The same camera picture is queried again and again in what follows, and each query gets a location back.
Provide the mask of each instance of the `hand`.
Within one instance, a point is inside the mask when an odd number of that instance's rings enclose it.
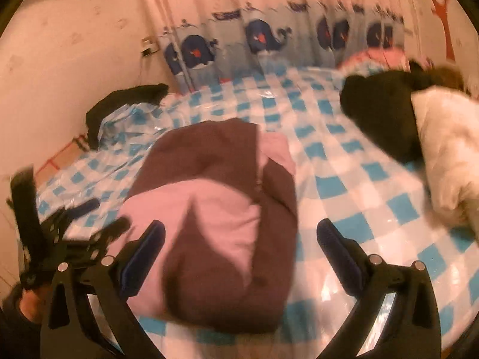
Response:
[[[18,307],[28,320],[35,324],[41,324],[50,291],[50,285],[43,285],[33,290],[23,290]]]

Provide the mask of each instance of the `curtain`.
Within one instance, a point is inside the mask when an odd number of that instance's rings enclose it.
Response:
[[[146,0],[182,93],[404,48],[401,0]]]

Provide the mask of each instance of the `checkered tablecloth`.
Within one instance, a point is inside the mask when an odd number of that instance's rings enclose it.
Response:
[[[364,65],[371,74],[377,66]],[[354,305],[316,242],[329,217],[366,253],[388,263],[427,265],[440,311],[442,345],[452,344],[479,309],[479,247],[468,228],[445,228],[435,217],[422,166],[401,166],[371,144],[339,106],[344,76],[337,71],[289,69],[212,86],[161,107],[123,107],[101,129],[104,145],[58,173],[39,190],[45,218],[63,204],[98,197],[100,208],[75,222],[69,236],[89,237],[116,218],[148,149],[162,134],[205,120],[240,117],[280,130],[296,162],[299,237],[295,280],[281,326],[267,336],[232,336],[140,318],[168,359],[315,358]],[[364,350],[374,346],[392,297]]]

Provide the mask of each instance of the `tree branch decal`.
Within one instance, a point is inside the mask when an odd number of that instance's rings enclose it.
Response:
[[[449,21],[447,20],[447,4],[449,0],[444,0],[444,3],[440,3],[438,0],[432,0],[434,8],[431,9],[432,13],[439,17],[444,27],[444,35],[446,39],[446,58],[451,61],[456,61],[454,55],[454,48],[452,45],[451,31],[449,29]]]

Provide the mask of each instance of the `black garment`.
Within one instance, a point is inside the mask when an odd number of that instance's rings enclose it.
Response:
[[[0,310],[0,358],[40,359],[39,324],[29,321],[18,308],[20,284],[3,300]]]
[[[341,109],[359,129],[399,162],[422,157],[411,93],[440,85],[420,69],[352,75],[341,93]]]
[[[168,85],[143,85],[125,90],[116,90],[99,101],[87,112],[86,124],[88,127],[88,144],[91,149],[98,149],[98,132],[101,121],[123,105],[148,102],[159,105],[160,101],[168,94]]]

